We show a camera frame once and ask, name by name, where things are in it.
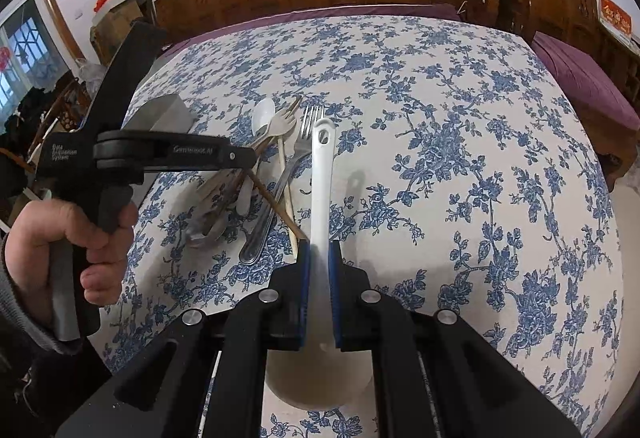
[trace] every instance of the metal fork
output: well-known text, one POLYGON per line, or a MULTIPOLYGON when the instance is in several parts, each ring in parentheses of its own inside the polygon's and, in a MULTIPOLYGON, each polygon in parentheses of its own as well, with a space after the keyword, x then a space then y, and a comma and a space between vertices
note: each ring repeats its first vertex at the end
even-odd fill
MULTIPOLYGON (((307 106, 302 116, 302 122, 300 123, 300 133, 293 145, 293 158, 287 162, 285 169, 276 184, 273 192, 273 198, 276 201, 280 201, 280 197, 284 191, 284 187, 289 182, 289 177, 293 170, 300 162, 302 158, 311 154, 311 134, 316 121, 324 118, 324 107, 322 106, 307 106)), ((258 221, 255 224, 254 231, 247 238, 246 243, 240 250, 239 259, 244 264, 254 264, 260 258, 264 244, 267 241, 269 229, 271 228, 271 222, 275 215, 271 206, 264 201, 260 214, 258 215, 258 221)))

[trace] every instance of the sleeve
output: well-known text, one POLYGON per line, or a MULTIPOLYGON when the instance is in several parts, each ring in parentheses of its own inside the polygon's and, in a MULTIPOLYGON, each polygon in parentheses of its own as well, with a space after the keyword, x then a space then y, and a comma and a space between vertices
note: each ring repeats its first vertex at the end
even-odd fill
POLYGON ((0 354, 12 366, 16 362, 31 363, 38 355, 56 352, 76 354, 82 346, 79 339, 61 342, 53 333, 31 319, 20 304, 17 288, 4 262, 4 241, 0 248, 0 354))

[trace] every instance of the red sign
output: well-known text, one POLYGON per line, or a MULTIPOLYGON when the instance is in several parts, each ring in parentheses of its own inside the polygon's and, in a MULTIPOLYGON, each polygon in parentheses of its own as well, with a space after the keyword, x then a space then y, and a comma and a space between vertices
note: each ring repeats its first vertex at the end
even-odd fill
POLYGON ((4 71, 11 60, 11 51, 6 46, 0 48, 0 71, 4 71))
POLYGON ((626 37, 631 36, 631 16, 612 0, 600 0, 602 18, 626 37))

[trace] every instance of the red decoration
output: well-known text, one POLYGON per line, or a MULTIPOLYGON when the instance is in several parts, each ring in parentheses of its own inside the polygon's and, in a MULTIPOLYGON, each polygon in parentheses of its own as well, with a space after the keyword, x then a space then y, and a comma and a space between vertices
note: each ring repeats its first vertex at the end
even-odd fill
POLYGON ((94 12, 98 13, 98 11, 100 10, 100 8, 102 8, 102 6, 104 6, 104 3, 107 2, 108 0, 98 0, 95 4, 95 8, 94 8, 94 12))
POLYGON ((0 48, 0 71, 4 71, 11 61, 11 50, 6 46, 0 48))

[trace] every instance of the finger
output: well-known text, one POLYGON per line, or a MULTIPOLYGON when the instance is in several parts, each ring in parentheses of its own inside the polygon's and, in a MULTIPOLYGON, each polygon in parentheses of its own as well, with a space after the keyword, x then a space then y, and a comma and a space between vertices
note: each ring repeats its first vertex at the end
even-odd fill
POLYGON ((124 207, 118 215, 118 224, 122 228, 133 227, 138 222, 138 208, 131 202, 124 207))
POLYGON ((80 284, 85 290, 110 290, 121 285, 126 270, 126 259, 109 264, 92 264, 80 274, 80 284))
POLYGON ((106 246, 86 251, 86 260, 90 263, 115 263, 127 257, 133 243, 133 228, 119 228, 109 237, 106 246))
POLYGON ((97 306, 109 306, 116 304, 122 294, 122 284, 110 290, 85 290, 84 298, 87 302, 97 306))
POLYGON ((25 248, 68 239, 84 248, 102 248, 109 237, 96 227, 80 207, 60 199, 30 201, 15 220, 12 237, 25 248))

